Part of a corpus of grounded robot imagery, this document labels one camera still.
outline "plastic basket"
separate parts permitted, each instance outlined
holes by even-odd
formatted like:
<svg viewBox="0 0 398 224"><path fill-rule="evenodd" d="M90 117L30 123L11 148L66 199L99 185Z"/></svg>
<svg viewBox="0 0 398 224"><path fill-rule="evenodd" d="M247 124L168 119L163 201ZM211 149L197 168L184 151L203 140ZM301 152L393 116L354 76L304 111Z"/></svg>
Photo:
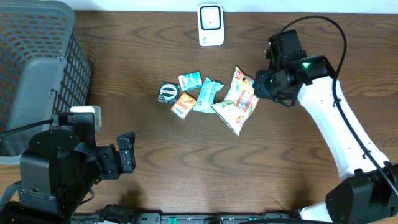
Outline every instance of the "plastic basket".
<svg viewBox="0 0 398 224"><path fill-rule="evenodd" d="M75 14L62 2L0 2L0 131L86 104L92 74L74 25ZM4 137L0 164L18 164L29 139L49 128Z"/></svg>

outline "small package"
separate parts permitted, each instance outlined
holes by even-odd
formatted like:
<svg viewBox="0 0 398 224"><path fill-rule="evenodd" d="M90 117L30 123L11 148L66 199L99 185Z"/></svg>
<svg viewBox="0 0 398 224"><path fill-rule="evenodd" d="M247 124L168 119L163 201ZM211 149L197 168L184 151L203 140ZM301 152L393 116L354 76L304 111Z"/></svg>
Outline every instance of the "small package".
<svg viewBox="0 0 398 224"><path fill-rule="evenodd" d="M243 74L238 67L225 99L211 107L218 116L239 136L243 123L250 117L259 98L254 95L254 80Z"/></svg>
<svg viewBox="0 0 398 224"><path fill-rule="evenodd" d="M162 83L160 94L157 100L163 103L175 103L178 99L180 87L176 84Z"/></svg>
<svg viewBox="0 0 398 224"><path fill-rule="evenodd" d="M181 91L193 90L202 85L199 72L180 75L178 79L180 80Z"/></svg>
<svg viewBox="0 0 398 224"><path fill-rule="evenodd" d="M181 119L185 119L188 113L192 110L197 101L186 93L182 93L181 97L172 106L172 111Z"/></svg>
<svg viewBox="0 0 398 224"><path fill-rule="evenodd" d="M214 113L215 111L211 108L211 105L214 103L214 97L216 96L216 93L223 87L223 84L206 78L200 90L197 104L193 107L193 110L204 113Z"/></svg>

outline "green light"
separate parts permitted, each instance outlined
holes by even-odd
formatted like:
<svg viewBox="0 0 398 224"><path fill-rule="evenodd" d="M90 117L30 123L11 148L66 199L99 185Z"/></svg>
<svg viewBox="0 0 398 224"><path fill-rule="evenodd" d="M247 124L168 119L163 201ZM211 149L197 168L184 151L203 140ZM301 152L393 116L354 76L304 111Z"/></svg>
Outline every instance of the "green light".
<svg viewBox="0 0 398 224"><path fill-rule="evenodd" d="M311 63L304 62L304 63L303 63L303 66L304 66L304 68L308 68L308 66L309 66L310 64L311 64Z"/></svg>

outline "brown tabletop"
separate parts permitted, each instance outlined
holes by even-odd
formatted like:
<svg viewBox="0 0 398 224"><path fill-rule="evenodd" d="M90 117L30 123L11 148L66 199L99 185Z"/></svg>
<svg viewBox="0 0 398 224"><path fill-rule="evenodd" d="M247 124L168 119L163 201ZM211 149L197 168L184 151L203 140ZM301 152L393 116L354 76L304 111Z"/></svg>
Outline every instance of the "brown tabletop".
<svg viewBox="0 0 398 224"><path fill-rule="evenodd" d="M225 13L225 41L200 47L194 12L76 12L76 34L95 64L90 104L102 107L97 145L136 132L133 174L93 187L78 212L107 204L164 213L293 210L325 199L340 183L328 146L307 111L261 100L237 137L216 114L181 120L159 103L160 84L200 71L229 89L235 66L266 69L267 40L306 14ZM369 137L398 162L398 15L329 14L348 40L340 82ZM294 26L308 55L336 68L343 43L327 22ZM199 91L192 91L197 97ZM19 180L18 166L0 166L0 192ZM384 220L395 223L397 218Z"/></svg>

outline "white background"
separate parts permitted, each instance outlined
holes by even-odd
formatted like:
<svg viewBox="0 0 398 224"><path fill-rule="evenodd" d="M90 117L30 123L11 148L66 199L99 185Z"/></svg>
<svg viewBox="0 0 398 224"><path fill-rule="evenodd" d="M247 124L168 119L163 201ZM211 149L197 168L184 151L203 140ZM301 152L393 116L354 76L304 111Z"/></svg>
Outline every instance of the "white background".
<svg viewBox="0 0 398 224"><path fill-rule="evenodd" d="M219 3L225 12L398 13L398 0L59 0L74 10L196 11Z"/></svg>

